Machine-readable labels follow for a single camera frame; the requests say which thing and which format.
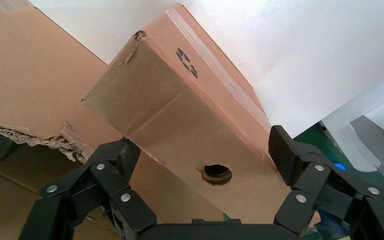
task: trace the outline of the torn cardboard edge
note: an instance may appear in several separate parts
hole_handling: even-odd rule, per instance
[[[36,145],[48,146],[51,149],[58,149],[69,160],[85,163],[92,154],[93,149],[77,136],[72,126],[65,121],[61,135],[47,139],[39,139],[28,127],[0,126],[0,134],[16,144],[28,144],[31,147]]]

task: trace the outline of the printed symbol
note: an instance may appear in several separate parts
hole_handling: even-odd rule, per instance
[[[188,63],[191,62],[191,60],[189,59],[189,57],[186,55],[186,53],[184,53],[180,48],[177,48],[177,51],[176,51],[176,55],[177,57],[179,58],[180,62],[183,64],[183,66],[189,71],[192,73],[192,75],[195,77],[195,78],[198,78],[198,72],[197,70],[195,70],[195,67],[194,65],[188,65],[186,64],[185,62],[183,62],[183,60],[186,60]]]

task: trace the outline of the white wall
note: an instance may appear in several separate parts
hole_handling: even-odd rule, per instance
[[[384,1],[30,0],[107,64],[175,2],[296,135],[384,80]]]

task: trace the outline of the torn cardboard flap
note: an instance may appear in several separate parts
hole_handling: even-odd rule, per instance
[[[67,125],[64,129],[70,129],[70,125]],[[67,158],[73,162],[80,161],[81,163],[85,163],[88,157],[91,154],[90,147],[84,146],[84,149],[80,149],[79,143],[83,141],[72,138],[74,141],[67,141],[63,136],[54,136],[48,139],[39,139],[34,136],[31,131],[27,128],[17,128],[17,127],[2,127],[0,126],[0,134],[5,136],[16,144],[28,144],[31,147],[36,145],[44,145],[48,146],[51,149],[58,149],[61,153],[63,153]]]

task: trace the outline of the green surface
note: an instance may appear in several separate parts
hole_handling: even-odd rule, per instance
[[[384,189],[384,176],[380,172],[361,172],[356,170],[347,157],[326,137],[319,125],[312,126],[297,136],[295,140],[317,146],[334,164],[340,163],[345,166],[347,172]]]

